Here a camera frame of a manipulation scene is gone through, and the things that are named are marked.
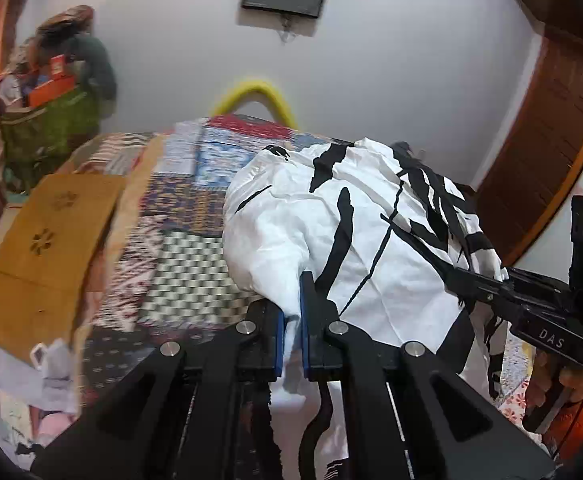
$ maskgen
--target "green bag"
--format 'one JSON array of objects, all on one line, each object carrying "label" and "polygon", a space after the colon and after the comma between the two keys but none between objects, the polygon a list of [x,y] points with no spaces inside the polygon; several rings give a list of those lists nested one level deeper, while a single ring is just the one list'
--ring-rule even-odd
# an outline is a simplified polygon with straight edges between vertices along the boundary
[{"label": "green bag", "polygon": [[40,179],[55,172],[99,130],[96,97],[80,87],[25,112],[0,117],[4,140],[4,182],[16,193],[29,193]]}]

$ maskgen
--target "white cloth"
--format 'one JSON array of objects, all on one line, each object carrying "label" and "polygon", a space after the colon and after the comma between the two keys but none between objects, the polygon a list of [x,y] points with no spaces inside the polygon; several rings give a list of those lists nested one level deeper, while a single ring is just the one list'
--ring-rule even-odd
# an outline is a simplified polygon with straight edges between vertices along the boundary
[{"label": "white cloth", "polygon": [[0,348],[0,390],[48,412],[78,413],[72,354],[61,339],[47,348],[40,371]]},{"label": "white cloth", "polygon": [[[445,209],[430,182],[442,177],[403,169],[391,148],[369,139],[347,147],[320,144],[299,153],[272,148],[262,150],[242,168],[226,193],[223,251],[230,275],[240,288],[280,306],[287,319],[283,377],[271,387],[271,425],[286,479],[299,478],[300,439],[319,408],[317,386],[302,375],[299,277],[310,270],[316,281],[327,274],[326,266],[334,268],[337,258],[330,254],[342,242],[335,241],[339,224],[346,227],[347,217],[351,218],[351,244],[345,246],[347,253],[335,269],[333,283],[323,280],[323,285],[324,281],[331,285],[327,298],[339,312],[350,303],[341,319],[384,343],[401,346],[418,340],[437,352],[447,335],[458,329],[457,319],[469,313],[463,311],[459,298],[446,292],[433,266],[393,232],[389,219],[407,233],[417,229],[414,224],[423,226],[427,232],[420,231],[422,236],[441,248],[423,240],[425,247],[447,264],[468,269],[469,257],[475,272],[497,280],[506,276],[493,249],[473,247],[467,256],[466,245],[463,251],[451,234],[444,244],[434,239],[441,225],[446,230],[449,224],[445,210],[456,214],[463,238],[484,237],[478,217],[462,207],[466,203],[456,186],[446,178],[438,181],[460,204]],[[504,338],[494,337],[488,351],[485,343],[494,336],[499,320],[486,305],[477,304],[469,319],[471,323],[465,323],[469,339],[465,337],[466,351],[457,371],[489,398],[490,354],[502,354]],[[506,323],[500,323],[497,331],[505,329]],[[502,340],[502,347],[496,339]],[[493,368],[492,379],[497,380],[499,367]],[[338,383],[330,384],[334,416],[316,447],[318,479],[324,478],[330,463],[347,457],[339,388]]]}]

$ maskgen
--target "black metal frame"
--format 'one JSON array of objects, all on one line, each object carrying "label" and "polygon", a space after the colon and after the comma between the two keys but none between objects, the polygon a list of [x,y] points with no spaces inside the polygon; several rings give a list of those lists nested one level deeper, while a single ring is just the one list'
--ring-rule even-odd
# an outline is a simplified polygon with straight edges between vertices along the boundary
[{"label": "black metal frame", "polygon": [[[540,448],[423,345],[382,344],[340,321],[309,272],[301,298],[305,375],[320,384],[329,410],[326,381],[341,381],[354,478],[408,479],[410,468],[416,478],[459,480],[540,479],[553,471]],[[246,319],[251,331],[237,324],[196,347],[157,349],[40,453],[32,471],[44,480],[110,479],[112,472],[230,478],[238,385],[274,381],[282,358],[280,310],[260,300]],[[320,426],[310,425],[301,444],[303,480],[315,478],[315,444],[329,423]],[[517,459],[501,460],[503,449]]]},{"label": "black metal frame", "polygon": [[443,274],[447,290],[489,304],[511,322],[511,333],[558,357],[545,403],[523,418],[524,428],[536,433],[545,433],[570,397],[559,381],[562,367],[583,368],[583,196],[572,198],[571,241],[569,284],[518,269],[504,283],[454,267]]}]

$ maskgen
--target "orange box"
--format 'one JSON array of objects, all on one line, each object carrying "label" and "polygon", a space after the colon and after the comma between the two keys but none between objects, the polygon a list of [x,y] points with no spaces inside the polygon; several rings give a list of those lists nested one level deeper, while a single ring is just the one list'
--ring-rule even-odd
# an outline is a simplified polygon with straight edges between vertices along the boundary
[{"label": "orange box", "polygon": [[36,108],[44,103],[73,90],[76,79],[73,76],[51,79],[46,83],[36,86],[29,94],[29,106]]},{"label": "orange box", "polygon": [[60,54],[51,58],[49,63],[52,79],[60,79],[65,76],[65,55]]}]

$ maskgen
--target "finger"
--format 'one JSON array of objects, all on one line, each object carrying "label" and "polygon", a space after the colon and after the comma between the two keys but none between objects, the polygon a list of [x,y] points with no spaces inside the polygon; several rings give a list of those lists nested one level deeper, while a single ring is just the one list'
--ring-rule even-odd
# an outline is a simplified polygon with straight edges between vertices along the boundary
[{"label": "finger", "polygon": [[528,410],[534,406],[542,406],[545,404],[545,392],[535,384],[529,383],[525,391],[525,401],[527,402]]},{"label": "finger", "polygon": [[560,383],[574,390],[569,398],[571,402],[583,400],[583,370],[564,368],[560,372]]},{"label": "finger", "polygon": [[535,384],[543,392],[548,392],[552,385],[550,371],[544,366],[536,366],[534,364],[531,379],[529,380],[529,385],[531,384]]},{"label": "finger", "polygon": [[536,358],[533,361],[534,366],[546,366],[548,361],[548,355],[542,350],[536,352]]}]

